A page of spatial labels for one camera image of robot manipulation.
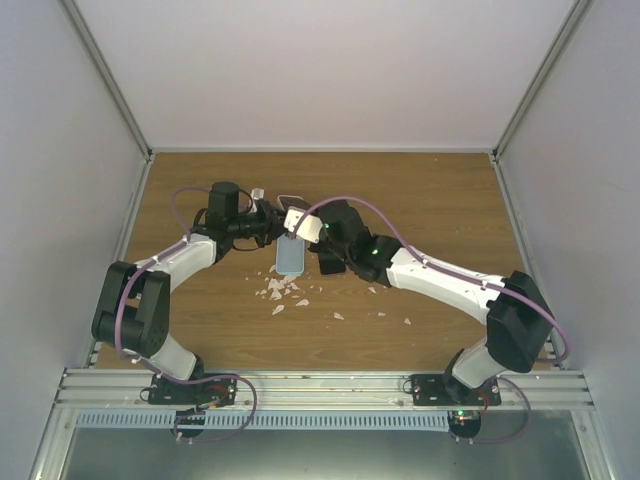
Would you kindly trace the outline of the light blue phone case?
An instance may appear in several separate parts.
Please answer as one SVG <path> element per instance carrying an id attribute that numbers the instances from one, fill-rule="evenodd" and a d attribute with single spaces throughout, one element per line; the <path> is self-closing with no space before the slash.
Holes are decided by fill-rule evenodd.
<path id="1" fill-rule="evenodd" d="M 284 234 L 277 239 L 275 270 L 279 275 L 301 275 L 305 270 L 305 241 Z"/>

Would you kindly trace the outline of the purple smartphone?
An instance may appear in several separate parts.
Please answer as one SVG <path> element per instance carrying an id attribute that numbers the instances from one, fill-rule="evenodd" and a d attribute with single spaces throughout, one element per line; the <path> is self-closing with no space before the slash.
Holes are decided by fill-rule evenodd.
<path id="1" fill-rule="evenodd" d="M 344 261 L 331 253 L 319 253 L 318 263 L 323 276 L 341 275 L 346 272 Z"/>

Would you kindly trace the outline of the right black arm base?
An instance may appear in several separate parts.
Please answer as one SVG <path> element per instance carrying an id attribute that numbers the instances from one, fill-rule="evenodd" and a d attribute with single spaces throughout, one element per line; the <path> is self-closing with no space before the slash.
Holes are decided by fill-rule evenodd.
<path id="1" fill-rule="evenodd" d="M 471 389 L 445 373 L 413 373 L 401 385 L 414 406 L 484 407 L 502 404 L 497 381 Z"/>

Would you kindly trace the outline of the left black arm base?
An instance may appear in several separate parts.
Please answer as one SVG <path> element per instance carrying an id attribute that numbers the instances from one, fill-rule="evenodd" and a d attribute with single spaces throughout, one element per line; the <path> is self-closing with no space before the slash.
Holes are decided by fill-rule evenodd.
<path id="1" fill-rule="evenodd" d="M 154 375 L 149 387 L 140 391 L 140 399 L 155 406 L 185 406 L 196 410 L 224 407 L 235 403 L 237 378 L 216 375 L 206 382 L 179 383 L 162 375 Z"/>

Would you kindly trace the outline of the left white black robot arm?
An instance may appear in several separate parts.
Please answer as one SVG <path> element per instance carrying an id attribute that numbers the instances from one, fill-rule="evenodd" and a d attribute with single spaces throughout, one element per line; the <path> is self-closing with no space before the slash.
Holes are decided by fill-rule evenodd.
<path id="1" fill-rule="evenodd" d="M 123 359 L 139 362 L 171 382 L 185 404 L 203 398 L 205 378 L 198 357 L 170 334 L 171 294 L 198 272 L 221 261 L 238 240 L 257 249 L 284 233 L 283 209 L 233 182 L 200 187 L 208 203 L 185 227 L 185 235 L 163 251 L 138 262 L 116 261 L 107 269 L 91 333 Z"/>

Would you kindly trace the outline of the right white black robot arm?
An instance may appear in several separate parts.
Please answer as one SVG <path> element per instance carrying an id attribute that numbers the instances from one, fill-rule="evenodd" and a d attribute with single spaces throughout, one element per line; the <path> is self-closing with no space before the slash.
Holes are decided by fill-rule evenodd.
<path id="1" fill-rule="evenodd" d="M 528 274 L 474 272 L 417 250 L 398 232 L 373 234 L 346 197 L 321 202 L 301 225 L 314 229 L 306 240 L 339 258 L 360 279 L 425 295 L 485 326 L 485 336 L 459 351 L 443 374 L 443 393 L 451 403 L 464 405 L 493 377 L 528 373 L 539 362 L 555 320 Z"/>

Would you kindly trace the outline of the white debris pile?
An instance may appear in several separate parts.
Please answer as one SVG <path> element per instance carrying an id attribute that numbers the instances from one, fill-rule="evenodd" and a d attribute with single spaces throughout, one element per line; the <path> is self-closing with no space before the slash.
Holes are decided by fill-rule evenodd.
<path id="1" fill-rule="evenodd" d="M 272 265 L 256 275 L 260 285 L 253 291 L 253 297 L 265 305 L 268 315 L 277 316 L 291 308 L 310 305 L 316 283 L 309 274 L 278 273 L 276 265 Z"/>

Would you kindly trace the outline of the aluminium mounting rail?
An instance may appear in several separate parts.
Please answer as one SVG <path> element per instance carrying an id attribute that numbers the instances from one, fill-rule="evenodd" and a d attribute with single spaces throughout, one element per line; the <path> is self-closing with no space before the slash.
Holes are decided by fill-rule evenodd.
<path id="1" fill-rule="evenodd" d="M 242 377 L 255 387 L 261 410 L 411 410 L 407 372 L 254 371 Z M 140 392 L 151 385 L 142 370 L 69 369 L 62 375 L 56 407 L 143 408 Z M 502 410 L 528 401 L 534 410 L 595 409 L 584 375 L 547 370 L 507 374 L 497 380 Z"/>

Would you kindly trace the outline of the left aluminium frame post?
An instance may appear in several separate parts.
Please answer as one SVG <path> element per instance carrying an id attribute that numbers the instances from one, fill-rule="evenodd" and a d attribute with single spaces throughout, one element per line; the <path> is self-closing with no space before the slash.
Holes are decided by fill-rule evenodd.
<path id="1" fill-rule="evenodd" d="M 124 121 L 131 137 L 133 138 L 138 150 L 142 154 L 147 163 L 152 161 L 153 149 L 146 140 L 139 123 L 120 88 L 118 82 L 98 45 L 91 28 L 88 25 L 79 5 L 74 0 L 59 1 L 67 19 L 69 20 L 73 30 L 75 31 L 80 44 L 87 53 L 94 69 L 96 70 L 102 84 L 106 88 L 112 102 L 114 103 L 119 115 Z"/>

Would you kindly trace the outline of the aluminium frame post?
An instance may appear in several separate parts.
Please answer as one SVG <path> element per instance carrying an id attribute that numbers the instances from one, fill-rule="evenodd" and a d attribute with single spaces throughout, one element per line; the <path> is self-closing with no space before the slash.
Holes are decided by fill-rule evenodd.
<path id="1" fill-rule="evenodd" d="M 88 25 L 79 5 L 74 0 L 59 1 L 67 19 L 69 20 L 73 30 L 75 31 L 80 44 L 87 53 L 94 69 L 96 70 L 102 84 L 106 88 L 112 102 L 114 103 L 119 115 L 124 121 L 131 137 L 133 138 L 138 150 L 142 154 L 147 163 L 152 161 L 153 149 L 146 140 L 139 123 L 120 88 L 118 82 L 98 45 L 91 28 Z"/>
<path id="2" fill-rule="evenodd" d="M 494 163 L 497 163 L 506 151 L 520 124 L 539 96 L 553 69 L 558 64 L 562 54 L 584 20 L 591 5 L 592 1 L 590 0 L 575 0 L 571 3 L 569 11 L 561 22 L 540 65 L 507 123 L 504 132 L 491 150 L 490 156 Z"/>

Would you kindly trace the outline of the right aluminium frame post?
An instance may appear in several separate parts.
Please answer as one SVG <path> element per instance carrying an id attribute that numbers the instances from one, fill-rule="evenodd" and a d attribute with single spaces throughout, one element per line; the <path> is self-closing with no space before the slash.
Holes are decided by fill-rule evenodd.
<path id="1" fill-rule="evenodd" d="M 575 0 L 571 3 L 569 11 L 561 22 L 540 65 L 507 123 L 504 132 L 491 150 L 490 156 L 494 163 L 497 163 L 506 151 L 520 124 L 539 96 L 553 69 L 558 64 L 562 54 L 584 20 L 591 5 L 592 1 L 590 0 Z"/>

